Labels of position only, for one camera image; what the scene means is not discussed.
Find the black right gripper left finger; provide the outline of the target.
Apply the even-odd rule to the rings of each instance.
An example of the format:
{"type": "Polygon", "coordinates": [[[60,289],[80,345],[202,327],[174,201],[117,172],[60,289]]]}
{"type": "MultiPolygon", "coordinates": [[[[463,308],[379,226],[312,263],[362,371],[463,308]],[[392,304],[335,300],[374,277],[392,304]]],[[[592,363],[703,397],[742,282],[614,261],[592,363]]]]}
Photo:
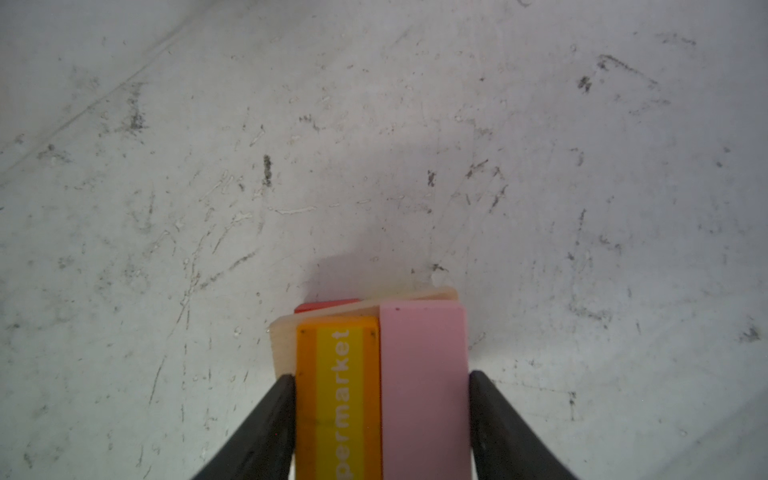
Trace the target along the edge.
{"type": "Polygon", "coordinates": [[[282,480],[296,445],[296,386],[282,375],[194,480],[282,480]]]}

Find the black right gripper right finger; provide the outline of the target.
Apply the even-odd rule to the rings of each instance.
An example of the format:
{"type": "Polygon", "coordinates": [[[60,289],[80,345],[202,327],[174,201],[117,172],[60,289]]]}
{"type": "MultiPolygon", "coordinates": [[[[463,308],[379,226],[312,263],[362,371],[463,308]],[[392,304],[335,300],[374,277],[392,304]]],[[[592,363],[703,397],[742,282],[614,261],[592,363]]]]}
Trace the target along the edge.
{"type": "Polygon", "coordinates": [[[480,370],[469,374],[469,404],[479,480],[576,480],[480,370]]]}

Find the pink rectangular block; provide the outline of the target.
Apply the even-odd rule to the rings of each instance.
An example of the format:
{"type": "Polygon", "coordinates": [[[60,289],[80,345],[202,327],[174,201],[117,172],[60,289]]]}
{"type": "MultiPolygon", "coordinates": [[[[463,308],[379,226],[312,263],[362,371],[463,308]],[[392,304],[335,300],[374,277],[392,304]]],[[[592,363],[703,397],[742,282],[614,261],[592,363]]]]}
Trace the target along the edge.
{"type": "Polygon", "coordinates": [[[470,479],[464,307],[450,300],[380,307],[385,479],[470,479]]]}

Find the orange cylinder block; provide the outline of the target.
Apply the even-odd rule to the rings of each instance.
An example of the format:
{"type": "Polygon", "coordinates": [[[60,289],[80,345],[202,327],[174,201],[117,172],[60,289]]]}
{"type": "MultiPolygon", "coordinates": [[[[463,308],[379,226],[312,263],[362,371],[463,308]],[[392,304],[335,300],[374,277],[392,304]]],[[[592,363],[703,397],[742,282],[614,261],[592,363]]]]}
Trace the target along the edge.
{"type": "Polygon", "coordinates": [[[296,477],[380,479],[378,319],[315,319],[296,340],[296,477]]]}

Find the natural wood block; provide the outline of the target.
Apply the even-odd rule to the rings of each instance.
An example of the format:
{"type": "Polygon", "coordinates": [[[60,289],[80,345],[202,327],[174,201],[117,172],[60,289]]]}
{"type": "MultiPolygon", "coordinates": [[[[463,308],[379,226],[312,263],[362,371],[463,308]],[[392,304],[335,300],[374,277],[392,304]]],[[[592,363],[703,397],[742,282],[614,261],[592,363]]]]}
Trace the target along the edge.
{"type": "Polygon", "coordinates": [[[401,293],[388,297],[359,300],[357,303],[336,306],[300,314],[279,317],[268,328],[275,376],[294,375],[296,372],[296,332],[302,323],[325,317],[379,317],[382,303],[414,300],[451,300],[459,299],[453,287],[439,287],[417,292],[401,293]]]}

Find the red rectangular block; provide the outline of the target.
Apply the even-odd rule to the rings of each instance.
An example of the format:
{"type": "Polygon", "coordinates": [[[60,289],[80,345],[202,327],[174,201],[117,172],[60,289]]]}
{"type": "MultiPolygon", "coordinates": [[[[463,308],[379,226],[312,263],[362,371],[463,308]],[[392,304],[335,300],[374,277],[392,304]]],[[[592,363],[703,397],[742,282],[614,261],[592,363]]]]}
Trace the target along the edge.
{"type": "Polygon", "coordinates": [[[294,309],[294,313],[295,314],[300,314],[300,313],[304,313],[304,312],[316,311],[316,310],[321,310],[321,309],[326,309],[326,308],[332,308],[332,307],[336,307],[336,306],[353,304],[353,303],[357,303],[357,302],[359,302],[359,299],[341,299],[341,300],[331,300],[331,301],[307,302],[307,303],[303,303],[303,304],[298,305],[294,309]]]}

